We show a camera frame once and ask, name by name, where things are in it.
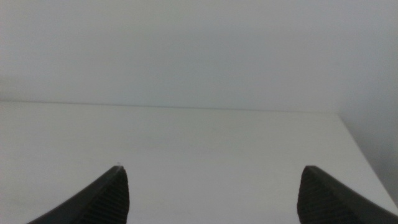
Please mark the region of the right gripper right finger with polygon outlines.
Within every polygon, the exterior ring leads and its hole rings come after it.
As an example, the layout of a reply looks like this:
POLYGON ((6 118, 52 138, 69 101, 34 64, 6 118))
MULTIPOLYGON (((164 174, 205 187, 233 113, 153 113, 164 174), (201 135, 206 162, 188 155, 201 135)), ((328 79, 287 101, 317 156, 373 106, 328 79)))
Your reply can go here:
POLYGON ((305 166, 302 172, 297 214, 304 224, 397 224, 397 215, 317 166, 305 166))

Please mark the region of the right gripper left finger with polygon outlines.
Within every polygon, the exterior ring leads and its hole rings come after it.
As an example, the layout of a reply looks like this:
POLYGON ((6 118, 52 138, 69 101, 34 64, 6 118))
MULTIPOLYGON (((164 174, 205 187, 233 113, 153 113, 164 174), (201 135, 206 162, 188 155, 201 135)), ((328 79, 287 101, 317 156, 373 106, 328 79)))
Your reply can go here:
POLYGON ((129 204, 126 171, 123 166, 114 166, 29 224, 126 224, 129 204))

